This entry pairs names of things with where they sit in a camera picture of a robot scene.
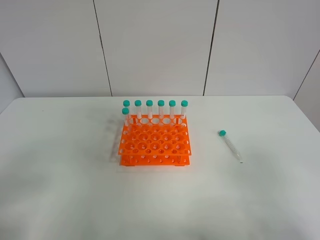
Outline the orange test tube rack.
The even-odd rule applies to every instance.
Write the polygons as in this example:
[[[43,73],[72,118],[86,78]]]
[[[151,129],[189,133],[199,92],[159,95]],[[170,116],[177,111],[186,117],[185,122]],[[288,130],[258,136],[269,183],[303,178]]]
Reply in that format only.
[[[187,118],[168,114],[160,119],[157,114],[149,119],[131,115],[123,125],[118,148],[120,165],[188,166],[192,155]]]

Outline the teal capped test tube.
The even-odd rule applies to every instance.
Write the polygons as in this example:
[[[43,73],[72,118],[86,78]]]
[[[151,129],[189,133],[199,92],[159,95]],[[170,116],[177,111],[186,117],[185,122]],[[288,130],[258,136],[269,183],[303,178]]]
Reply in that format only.
[[[232,141],[230,140],[227,132],[222,129],[218,132],[218,135],[223,139],[223,141],[225,142],[225,144],[228,146],[228,148],[230,149],[230,151],[232,152],[232,154],[234,155],[234,157],[240,162],[243,163],[243,159],[242,156],[240,154],[240,152],[238,151],[238,149],[235,147],[235,145],[232,143]]]

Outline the second row left tube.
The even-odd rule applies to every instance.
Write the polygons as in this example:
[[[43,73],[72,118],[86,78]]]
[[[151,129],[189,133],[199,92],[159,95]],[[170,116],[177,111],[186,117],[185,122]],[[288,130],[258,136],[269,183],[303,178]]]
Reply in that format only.
[[[125,112],[125,108],[122,109],[122,114],[124,116],[124,125],[128,127],[130,125],[130,118],[128,118],[127,113]]]

